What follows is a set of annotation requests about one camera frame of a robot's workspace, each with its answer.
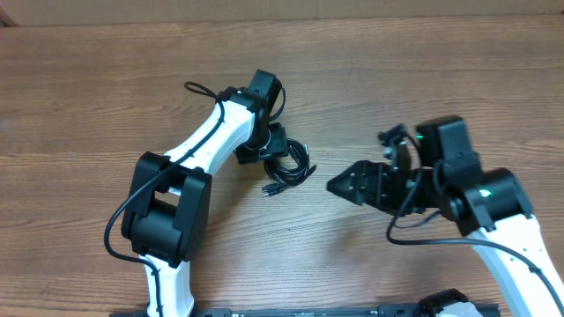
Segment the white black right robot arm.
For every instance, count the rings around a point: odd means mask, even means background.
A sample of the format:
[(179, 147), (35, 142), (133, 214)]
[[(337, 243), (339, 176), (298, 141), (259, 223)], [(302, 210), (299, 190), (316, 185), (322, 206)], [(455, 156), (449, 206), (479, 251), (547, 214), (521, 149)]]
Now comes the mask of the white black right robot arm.
[[(521, 182), (506, 168), (486, 172), (464, 119), (444, 116), (379, 134), (385, 163), (360, 160), (327, 182), (329, 192), (392, 216), (387, 240), (399, 246), (466, 245), (491, 272), (515, 316), (561, 316), (563, 283)], [(457, 238), (400, 240), (398, 219), (434, 210)]]

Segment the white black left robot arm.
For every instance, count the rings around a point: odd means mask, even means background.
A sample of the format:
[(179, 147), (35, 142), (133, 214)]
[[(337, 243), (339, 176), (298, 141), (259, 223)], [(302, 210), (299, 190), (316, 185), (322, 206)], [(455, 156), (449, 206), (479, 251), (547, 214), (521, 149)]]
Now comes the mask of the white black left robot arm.
[(285, 90), (274, 74), (257, 70), (248, 86), (219, 93), (193, 82), (184, 86), (213, 98), (210, 117), (172, 150), (139, 158), (121, 208), (121, 234), (147, 276), (143, 316), (192, 314), (189, 263), (206, 232), (212, 177), (228, 157), (252, 164), (288, 154), (286, 131), (276, 121), (281, 112), (274, 107)]

